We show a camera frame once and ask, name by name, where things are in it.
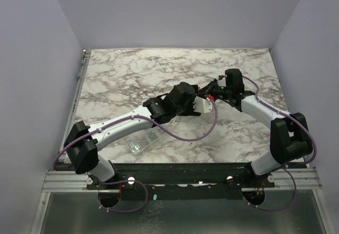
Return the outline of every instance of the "gray wall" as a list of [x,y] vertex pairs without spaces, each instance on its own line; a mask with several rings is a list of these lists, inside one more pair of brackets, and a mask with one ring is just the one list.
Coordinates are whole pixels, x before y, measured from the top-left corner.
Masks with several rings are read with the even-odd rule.
[[272,50],[291,111],[307,117],[326,202],[339,232],[339,0],[301,0]]
[[57,0],[0,0],[0,233],[29,233],[83,52]]
[[58,0],[86,49],[273,47],[299,0]]

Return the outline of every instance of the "robotic arm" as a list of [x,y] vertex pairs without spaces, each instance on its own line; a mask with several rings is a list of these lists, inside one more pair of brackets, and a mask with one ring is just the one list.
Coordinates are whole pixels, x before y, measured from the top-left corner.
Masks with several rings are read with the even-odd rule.
[[[89,172],[102,182],[111,179],[115,175],[113,165],[97,152],[124,136],[154,126],[138,116],[145,116],[158,124],[167,123],[177,115],[199,116],[212,111],[208,96],[253,116],[271,130],[270,151],[246,165],[243,175],[245,181],[250,182],[289,161],[312,153],[310,139],[297,125],[259,103],[253,92],[244,89],[243,76],[239,69],[226,70],[225,75],[219,76],[219,80],[222,79],[226,80],[226,87],[219,86],[217,79],[202,89],[197,85],[181,82],[168,94],[150,98],[142,106],[115,119],[90,126],[86,126],[83,121],[77,122],[71,129],[65,146],[84,134],[93,134],[67,150],[75,172]],[[302,114],[285,114],[294,117],[307,129],[306,119]]]

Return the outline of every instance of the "marble surface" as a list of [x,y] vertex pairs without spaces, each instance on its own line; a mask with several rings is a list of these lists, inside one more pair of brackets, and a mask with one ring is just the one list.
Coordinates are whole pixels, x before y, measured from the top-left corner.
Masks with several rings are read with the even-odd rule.
[[[239,68],[258,83],[263,99],[287,109],[267,49],[107,49],[92,51],[76,121],[109,120],[169,92],[179,82],[202,87],[228,68]],[[255,89],[248,82],[245,87]],[[268,128],[224,102],[217,106],[218,123],[203,140],[184,142],[165,136],[138,156],[119,140],[100,155],[116,163],[229,163],[251,161],[269,149]],[[214,113],[176,117],[168,128],[194,138],[206,132],[213,119]]]

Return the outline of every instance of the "clear plastic container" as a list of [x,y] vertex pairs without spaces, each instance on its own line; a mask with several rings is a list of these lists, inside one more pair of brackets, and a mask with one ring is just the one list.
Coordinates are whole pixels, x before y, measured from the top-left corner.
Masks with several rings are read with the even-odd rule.
[[159,127],[153,127],[125,136],[123,140],[131,153],[137,156],[166,135]]

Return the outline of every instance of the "white marble countertop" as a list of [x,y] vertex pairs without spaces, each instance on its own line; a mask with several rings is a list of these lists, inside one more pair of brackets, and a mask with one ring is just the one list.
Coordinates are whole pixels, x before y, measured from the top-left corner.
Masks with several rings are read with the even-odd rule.
[[[202,87],[229,68],[239,68],[258,83],[263,99],[287,109],[267,49],[108,49],[92,51],[76,121],[112,119],[150,97],[168,93],[179,82]],[[254,91],[253,85],[244,83]],[[268,128],[224,102],[217,106],[218,123],[203,140],[184,142],[165,136],[138,156],[118,140],[100,155],[115,163],[229,163],[251,161],[269,149]],[[181,137],[195,138],[210,128],[213,118],[214,113],[176,117],[168,128]]]

